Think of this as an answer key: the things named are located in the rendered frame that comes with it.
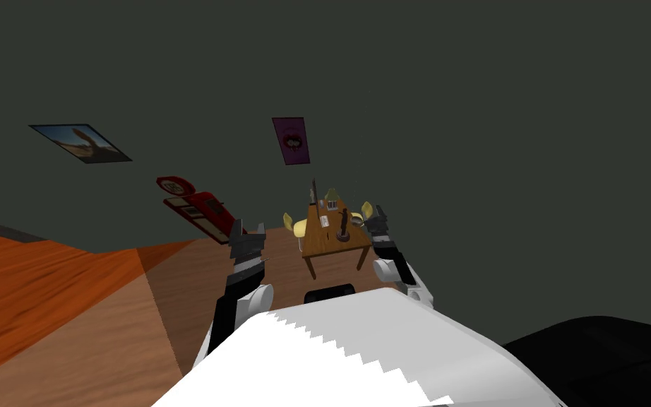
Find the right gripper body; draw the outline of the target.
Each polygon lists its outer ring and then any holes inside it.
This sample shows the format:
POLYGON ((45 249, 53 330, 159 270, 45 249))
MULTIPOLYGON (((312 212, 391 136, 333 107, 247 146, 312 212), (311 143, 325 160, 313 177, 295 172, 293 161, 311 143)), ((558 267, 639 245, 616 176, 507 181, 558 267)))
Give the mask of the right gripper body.
POLYGON ((385 216, 373 216, 365 220, 365 228, 370 234, 370 240, 373 243, 389 242, 387 218, 385 216))

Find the red cabinet with round sign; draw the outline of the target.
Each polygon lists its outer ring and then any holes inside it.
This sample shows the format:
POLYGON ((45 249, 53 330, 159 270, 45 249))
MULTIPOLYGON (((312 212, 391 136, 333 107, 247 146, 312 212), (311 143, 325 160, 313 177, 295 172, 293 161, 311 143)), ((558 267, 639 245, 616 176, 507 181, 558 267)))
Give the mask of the red cabinet with round sign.
POLYGON ((156 183, 171 195, 163 200, 165 206, 219 244, 229 243, 235 217, 221 201, 208 191, 196 191, 195 186, 182 177, 158 177, 156 183))

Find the brown wooden table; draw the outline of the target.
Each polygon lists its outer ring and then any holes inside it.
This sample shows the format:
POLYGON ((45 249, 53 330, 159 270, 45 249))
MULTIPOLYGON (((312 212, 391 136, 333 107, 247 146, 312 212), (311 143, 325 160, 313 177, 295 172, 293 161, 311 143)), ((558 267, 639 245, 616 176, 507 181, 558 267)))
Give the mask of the brown wooden table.
POLYGON ((301 257, 310 277, 316 280, 312 259, 344 252, 361 252, 356 269, 362 268, 371 249, 371 240, 361 227, 352 224, 351 211, 337 193, 320 196, 316 180, 311 181, 310 204, 301 243, 301 257))

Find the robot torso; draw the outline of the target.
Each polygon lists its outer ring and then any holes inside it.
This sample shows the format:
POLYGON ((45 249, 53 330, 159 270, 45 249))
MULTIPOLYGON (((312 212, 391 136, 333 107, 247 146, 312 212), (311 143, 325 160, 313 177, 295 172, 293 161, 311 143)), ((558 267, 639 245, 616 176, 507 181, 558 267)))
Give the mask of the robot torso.
POLYGON ((153 407, 566 407, 508 351, 381 288, 247 319, 153 407))

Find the purple wall picture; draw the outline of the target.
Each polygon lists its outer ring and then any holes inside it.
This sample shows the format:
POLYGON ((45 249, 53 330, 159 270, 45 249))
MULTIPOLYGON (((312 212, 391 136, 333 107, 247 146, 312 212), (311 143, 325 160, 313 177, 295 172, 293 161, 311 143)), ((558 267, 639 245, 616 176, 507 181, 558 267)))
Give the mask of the purple wall picture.
POLYGON ((273 117, 272 123, 286 165, 310 163, 303 117, 273 117))

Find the desert landscape wall picture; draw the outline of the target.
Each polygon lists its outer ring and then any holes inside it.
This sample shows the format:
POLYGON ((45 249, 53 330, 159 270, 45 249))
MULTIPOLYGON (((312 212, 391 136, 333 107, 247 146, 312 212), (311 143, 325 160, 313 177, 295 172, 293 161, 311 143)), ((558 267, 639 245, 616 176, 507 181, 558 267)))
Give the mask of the desert landscape wall picture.
POLYGON ((30 128, 85 164, 132 162, 89 124, 30 125, 30 128))

